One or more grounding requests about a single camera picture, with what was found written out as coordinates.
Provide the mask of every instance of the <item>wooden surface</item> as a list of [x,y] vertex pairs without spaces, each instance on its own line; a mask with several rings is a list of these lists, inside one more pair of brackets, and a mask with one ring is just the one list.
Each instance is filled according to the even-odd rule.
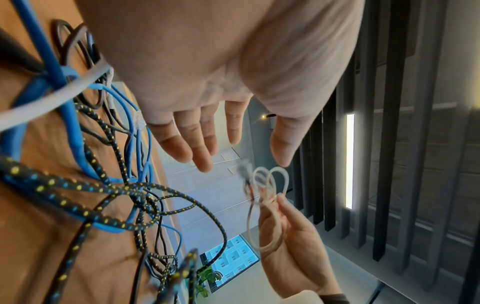
[[[82,19],[73,0],[30,0],[46,33],[52,19],[64,19],[76,27]],[[38,55],[9,1],[0,3],[0,27],[12,35],[26,50]],[[80,57],[73,67],[85,72]],[[0,63],[0,111],[7,110],[31,75]],[[94,92],[88,94],[96,102]],[[100,134],[98,126],[81,121]],[[86,135],[87,144],[111,176],[120,177],[113,151]],[[125,137],[118,136],[123,150]],[[67,143],[64,124],[57,112],[50,112],[29,123],[23,144],[22,163],[64,177],[91,181],[74,162]],[[161,163],[155,164],[158,178],[165,183]],[[102,195],[65,192],[64,195],[90,208]],[[126,218],[131,208],[127,197],[120,197],[105,213]],[[2,303],[39,303],[42,301],[57,267],[80,222],[43,204],[34,204],[0,183],[0,298]],[[150,248],[154,231],[148,233]],[[93,230],[85,242],[70,274],[61,303],[127,303],[138,253],[130,233],[110,234]],[[145,271],[139,303],[151,302],[157,293]]]

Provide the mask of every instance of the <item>hand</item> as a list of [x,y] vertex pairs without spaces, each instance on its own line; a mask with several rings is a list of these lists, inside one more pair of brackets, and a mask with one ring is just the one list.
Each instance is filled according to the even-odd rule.
[[161,147],[179,162],[193,159],[203,172],[218,151],[219,101],[226,101],[228,137],[237,144],[253,94],[277,114],[271,151],[279,165],[289,165],[352,56],[364,6],[362,0],[76,2]]
[[[277,196],[277,202],[274,204],[280,213],[282,242],[275,251],[261,255],[261,264],[273,289],[283,298],[303,290],[313,290],[319,295],[341,293],[313,224],[283,194]],[[258,220],[260,246],[271,242],[274,225],[272,214],[262,208]]]

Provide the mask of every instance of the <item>wooden desk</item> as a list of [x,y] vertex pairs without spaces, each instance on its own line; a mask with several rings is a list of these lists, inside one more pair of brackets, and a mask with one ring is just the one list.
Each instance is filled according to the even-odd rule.
[[[30,0],[41,25],[50,34],[52,19],[64,19],[77,26],[82,19],[73,0]],[[21,21],[9,1],[0,3],[0,27],[38,58]],[[85,72],[80,57],[73,67]],[[31,75],[0,63],[0,111],[7,110]],[[95,92],[88,92],[95,103]],[[101,129],[85,117],[88,127]],[[120,177],[113,151],[86,135],[87,144],[111,176]],[[117,137],[123,150],[125,137]],[[67,143],[67,134],[59,114],[50,112],[30,122],[25,136],[22,163],[52,174],[91,181],[80,173]],[[166,184],[161,163],[155,162],[159,181]],[[94,207],[103,196],[85,192],[65,192],[66,196]],[[120,197],[105,213],[126,218],[131,201]],[[42,204],[33,204],[0,183],[0,298],[3,303],[39,303],[50,285],[58,265],[80,222]],[[155,232],[147,234],[153,247]],[[127,303],[130,297],[139,255],[131,233],[111,234],[93,230],[88,236],[66,285],[62,303]],[[142,275],[139,303],[151,302],[157,294],[150,276]]]

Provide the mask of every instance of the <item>white ethernet cable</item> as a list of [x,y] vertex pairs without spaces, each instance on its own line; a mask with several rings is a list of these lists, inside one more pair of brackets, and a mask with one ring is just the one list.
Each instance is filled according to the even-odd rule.
[[[242,175],[244,175],[243,171],[247,172],[248,170],[243,168]],[[248,179],[252,187],[252,191],[259,192],[260,200],[258,202],[251,202],[252,206],[250,206],[250,209],[248,210],[248,216],[246,220],[246,233],[250,245],[261,253],[268,253],[276,250],[279,242],[282,241],[282,225],[280,223],[279,211],[276,208],[272,207],[272,203],[277,200],[277,185],[275,183],[275,179],[272,177],[272,174],[274,172],[281,173],[285,179],[282,192],[283,195],[285,195],[289,186],[289,174],[282,167],[275,167],[270,171],[266,168],[258,167],[251,174],[248,173]],[[248,199],[251,199],[252,197],[250,195],[252,194],[249,195],[249,191],[250,189],[245,189],[245,193],[247,194]],[[270,244],[263,247],[260,247],[260,245],[257,245],[255,242],[253,242],[252,238],[250,237],[250,217],[252,215],[253,205],[267,208],[271,212],[273,220],[275,221],[275,228],[273,230],[272,240]]]
[[109,69],[109,64],[104,59],[100,59],[82,77],[75,79],[63,88],[26,105],[0,113],[0,132],[24,124],[58,108],[83,92]]

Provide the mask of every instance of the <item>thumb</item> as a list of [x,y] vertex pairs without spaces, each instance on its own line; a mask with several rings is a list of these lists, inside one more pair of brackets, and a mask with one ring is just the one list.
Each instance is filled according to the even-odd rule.
[[285,215],[293,229],[305,229],[312,224],[283,194],[277,195],[277,202],[280,212]]
[[300,118],[277,116],[271,135],[270,148],[273,158],[282,167],[290,165],[295,151],[309,130],[316,115]]

